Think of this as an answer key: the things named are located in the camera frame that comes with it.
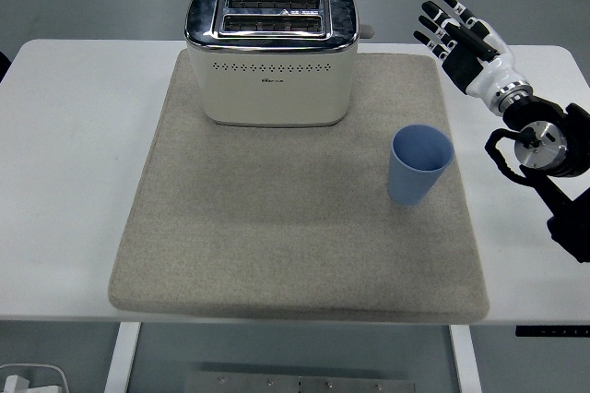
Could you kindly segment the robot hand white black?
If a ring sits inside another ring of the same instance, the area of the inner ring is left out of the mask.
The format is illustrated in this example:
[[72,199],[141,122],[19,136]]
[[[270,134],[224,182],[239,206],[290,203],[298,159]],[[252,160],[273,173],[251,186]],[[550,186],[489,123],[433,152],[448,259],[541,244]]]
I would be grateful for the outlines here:
[[533,89],[515,69],[508,44],[485,20],[458,0],[421,5],[423,14],[414,37],[441,61],[443,72],[465,95],[481,99],[496,114],[512,96],[530,96]]

